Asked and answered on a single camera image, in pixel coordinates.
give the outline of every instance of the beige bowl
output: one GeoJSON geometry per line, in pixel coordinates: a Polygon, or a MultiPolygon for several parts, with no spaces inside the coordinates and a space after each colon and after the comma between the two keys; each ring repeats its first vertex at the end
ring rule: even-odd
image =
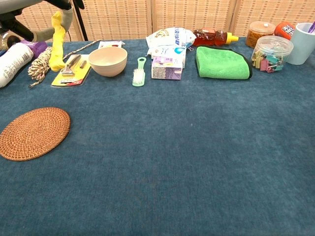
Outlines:
{"type": "Polygon", "coordinates": [[[97,74],[113,77],[126,67],[127,55],[127,51],[123,48],[100,48],[90,53],[89,63],[97,74]]]}

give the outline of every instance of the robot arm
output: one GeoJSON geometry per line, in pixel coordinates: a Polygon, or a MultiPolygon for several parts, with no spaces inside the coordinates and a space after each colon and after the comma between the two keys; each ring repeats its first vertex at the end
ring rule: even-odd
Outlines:
{"type": "MultiPolygon", "coordinates": [[[[11,30],[30,42],[46,41],[52,38],[54,28],[47,28],[42,31],[31,31],[15,19],[15,16],[22,14],[23,8],[42,1],[43,0],[0,0],[0,33],[11,30]]],[[[72,22],[72,6],[69,0],[46,1],[63,11],[62,26],[68,31],[72,22]]],[[[84,9],[82,0],[74,0],[74,3],[77,4],[79,8],[84,9]]]]}

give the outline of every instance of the woven wall panel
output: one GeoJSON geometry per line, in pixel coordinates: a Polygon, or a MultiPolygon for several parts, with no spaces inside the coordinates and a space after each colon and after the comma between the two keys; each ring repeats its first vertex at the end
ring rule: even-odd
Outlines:
{"type": "Polygon", "coordinates": [[[253,21],[267,21],[275,25],[289,21],[313,22],[314,0],[238,0],[230,30],[237,36],[246,36],[253,21]]]}
{"type": "Polygon", "coordinates": [[[85,0],[89,40],[136,39],[152,33],[151,0],[85,0]]]}
{"type": "Polygon", "coordinates": [[[235,0],[153,0],[153,31],[167,27],[227,30],[235,0]]]}
{"type": "MultiPolygon", "coordinates": [[[[30,30],[43,30],[45,28],[51,27],[51,16],[58,10],[60,9],[46,1],[42,1],[41,3],[23,9],[23,13],[19,16],[16,16],[16,19],[30,30]]],[[[80,37],[77,36],[74,30],[73,24],[76,23],[74,19],[75,17],[73,16],[69,33],[71,35],[72,41],[78,41],[78,38],[80,37]]],[[[66,33],[64,40],[70,41],[68,33],[66,33]]]]}

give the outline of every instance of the yellow bottle cap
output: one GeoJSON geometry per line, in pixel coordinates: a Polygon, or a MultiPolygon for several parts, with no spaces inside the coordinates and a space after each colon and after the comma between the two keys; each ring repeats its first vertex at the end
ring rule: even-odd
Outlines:
{"type": "Polygon", "coordinates": [[[225,44],[230,44],[231,42],[237,42],[238,37],[233,36],[232,33],[227,33],[227,38],[226,38],[226,43],[225,44]]]}

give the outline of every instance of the razor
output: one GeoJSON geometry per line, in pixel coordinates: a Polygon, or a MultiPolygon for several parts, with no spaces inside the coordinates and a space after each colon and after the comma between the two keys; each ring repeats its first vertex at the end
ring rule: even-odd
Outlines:
{"type": "Polygon", "coordinates": [[[64,69],[62,69],[60,72],[63,76],[73,76],[74,72],[71,70],[71,67],[73,67],[81,58],[81,54],[76,55],[66,66],[64,69]]]}

